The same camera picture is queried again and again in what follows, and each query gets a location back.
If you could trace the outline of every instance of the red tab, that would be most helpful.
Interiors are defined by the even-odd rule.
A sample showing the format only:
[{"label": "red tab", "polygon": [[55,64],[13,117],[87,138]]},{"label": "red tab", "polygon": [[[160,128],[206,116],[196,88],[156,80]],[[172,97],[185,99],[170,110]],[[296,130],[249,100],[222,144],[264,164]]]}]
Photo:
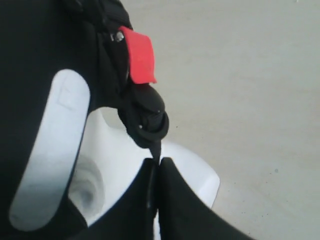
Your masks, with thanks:
[{"label": "red tab", "polygon": [[123,32],[129,53],[130,77],[135,84],[156,83],[155,55],[150,38],[125,26]]}]

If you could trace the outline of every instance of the red fabric tag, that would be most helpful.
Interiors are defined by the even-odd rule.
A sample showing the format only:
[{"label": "red fabric tag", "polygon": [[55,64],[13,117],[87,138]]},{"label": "red fabric tag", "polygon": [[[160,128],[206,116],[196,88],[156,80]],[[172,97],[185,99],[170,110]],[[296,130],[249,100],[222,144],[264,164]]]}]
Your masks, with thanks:
[{"label": "red fabric tag", "polygon": [[129,53],[130,77],[135,84],[156,83],[155,54],[150,38],[125,26],[123,32]]}]

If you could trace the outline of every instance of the concrete floor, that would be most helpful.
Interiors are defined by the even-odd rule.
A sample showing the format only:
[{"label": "concrete floor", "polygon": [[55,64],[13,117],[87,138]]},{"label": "concrete floor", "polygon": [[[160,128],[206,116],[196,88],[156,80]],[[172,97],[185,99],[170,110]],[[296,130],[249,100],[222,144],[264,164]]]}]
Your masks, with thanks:
[{"label": "concrete floor", "polygon": [[153,41],[168,137],[220,176],[213,210],[258,240],[319,240],[320,1],[122,2]]}]

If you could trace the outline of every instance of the gray floor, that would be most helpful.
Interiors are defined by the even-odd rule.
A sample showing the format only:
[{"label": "gray floor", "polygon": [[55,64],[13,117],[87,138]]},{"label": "gray floor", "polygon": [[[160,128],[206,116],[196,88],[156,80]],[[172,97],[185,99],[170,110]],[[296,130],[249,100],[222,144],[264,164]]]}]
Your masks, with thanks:
[{"label": "gray floor", "polygon": [[152,38],[169,138],[258,240],[320,239],[320,1],[122,0]]}]

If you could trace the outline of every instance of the black padding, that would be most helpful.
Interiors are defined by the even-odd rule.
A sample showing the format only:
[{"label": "black padding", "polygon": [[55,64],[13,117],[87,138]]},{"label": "black padding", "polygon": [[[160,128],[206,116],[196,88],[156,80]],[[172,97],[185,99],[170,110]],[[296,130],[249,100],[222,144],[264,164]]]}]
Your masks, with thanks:
[{"label": "black padding", "polygon": [[156,206],[152,196],[157,168],[155,161],[145,159],[115,205],[96,223],[69,240],[153,240]]},{"label": "black padding", "polygon": [[170,158],[161,161],[158,204],[162,240],[252,240],[204,205]]}]

